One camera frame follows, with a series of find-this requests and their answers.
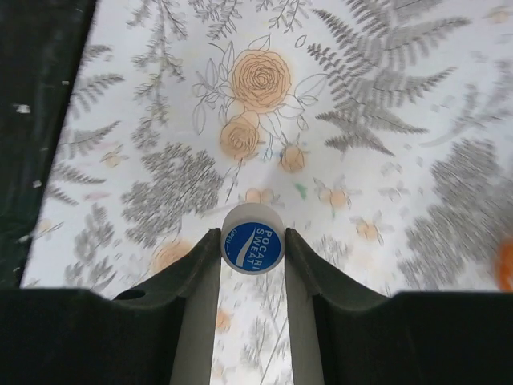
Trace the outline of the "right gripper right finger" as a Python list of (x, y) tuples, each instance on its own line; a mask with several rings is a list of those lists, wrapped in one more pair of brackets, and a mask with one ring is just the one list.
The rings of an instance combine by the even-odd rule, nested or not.
[(405, 291), (387, 297), (285, 232), (297, 384), (509, 384), (512, 296)]

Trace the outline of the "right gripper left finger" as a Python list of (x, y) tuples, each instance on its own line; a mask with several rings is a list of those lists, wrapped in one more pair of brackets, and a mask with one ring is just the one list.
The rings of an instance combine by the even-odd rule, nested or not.
[(113, 299), (85, 289), (1, 292), (4, 384), (207, 384), (220, 230)]

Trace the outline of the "blue white bottle cap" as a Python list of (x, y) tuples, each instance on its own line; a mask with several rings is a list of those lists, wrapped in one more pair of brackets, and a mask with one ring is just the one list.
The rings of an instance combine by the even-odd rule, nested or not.
[(221, 255), (235, 271), (246, 275), (266, 274), (285, 255), (285, 226), (280, 216), (260, 203), (244, 203), (224, 219), (220, 237)]

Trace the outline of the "orange soda bottle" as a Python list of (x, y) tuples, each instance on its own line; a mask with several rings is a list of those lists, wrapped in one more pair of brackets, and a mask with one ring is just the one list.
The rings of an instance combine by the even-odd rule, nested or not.
[(498, 248), (496, 262), (496, 280), (498, 287), (504, 292), (512, 292), (513, 283), (513, 245), (512, 240), (504, 241)]

